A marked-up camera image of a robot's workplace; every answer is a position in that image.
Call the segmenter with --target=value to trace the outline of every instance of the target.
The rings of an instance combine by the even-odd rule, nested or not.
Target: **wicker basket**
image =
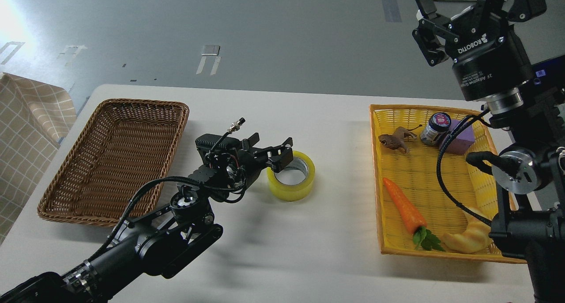
[[[400,126],[405,128],[414,128],[418,124],[425,126],[430,116],[436,112],[446,112],[451,118],[458,120],[468,114],[479,114],[479,112],[414,105],[371,105],[369,111],[375,166],[377,231],[381,253],[525,263],[523,260],[503,257],[494,243],[474,254],[457,253],[445,245],[442,246],[446,252],[415,250],[412,236],[404,227],[398,210],[383,187],[383,177],[397,183],[424,215],[428,228],[440,239],[446,232],[463,232],[467,227],[463,211],[444,195],[436,179],[438,148],[424,145],[418,137],[415,140],[406,140],[410,152],[404,154],[400,150],[384,148],[378,136],[392,134]],[[475,143],[468,152],[484,150],[496,152],[488,128],[480,122],[476,122],[472,127]],[[419,136],[422,130],[423,127],[414,132]],[[497,195],[493,177],[468,165],[465,156],[446,153],[442,160],[442,174],[450,192],[464,205],[479,208],[491,219],[497,214]]]
[[[54,222],[113,226],[146,182],[167,175],[188,118],[181,102],[102,102],[65,158],[37,207]],[[131,216],[154,209],[162,184]]]

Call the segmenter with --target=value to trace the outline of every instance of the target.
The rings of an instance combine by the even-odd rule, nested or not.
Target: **white table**
[[[103,85],[63,142],[0,247],[0,293],[45,271],[65,273],[105,240],[109,228],[54,223],[36,207],[87,119],[107,98],[185,102],[189,122],[170,175],[198,168],[194,139],[259,132],[257,146],[288,136],[316,165],[314,189],[298,202],[271,195],[266,174],[241,202],[212,201],[223,237],[176,277],[142,275],[114,302],[531,302],[526,265],[381,255],[377,243],[369,104],[428,104],[478,109],[474,102],[414,98]],[[509,137],[493,130],[499,150]],[[160,202],[175,188],[165,187]]]

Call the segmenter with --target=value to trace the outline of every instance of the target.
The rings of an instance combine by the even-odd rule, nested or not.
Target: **checkered cloth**
[[[0,74],[0,243],[75,120],[62,88]]]

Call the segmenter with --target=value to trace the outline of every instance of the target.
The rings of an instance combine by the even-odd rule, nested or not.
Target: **purple block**
[[[460,120],[452,119],[452,124],[449,127],[449,132],[459,124]],[[441,141],[440,147],[444,144],[447,137]],[[461,132],[455,140],[448,146],[446,152],[458,155],[464,155],[470,146],[475,142],[475,135],[473,134],[473,127],[469,126],[463,132]]]

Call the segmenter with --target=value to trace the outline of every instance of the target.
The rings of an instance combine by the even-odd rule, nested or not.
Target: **yellow tape roll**
[[[284,201],[297,201],[306,197],[310,191],[312,191],[314,174],[316,173],[314,163],[306,154],[294,150],[292,153],[294,160],[286,166],[285,170],[301,171],[305,176],[302,182],[296,185],[281,183],[279,179],[276,178],[275,172],[273,172],[271,168],[267,169],[267,178],[269,179],[269,189],[271,193]]]

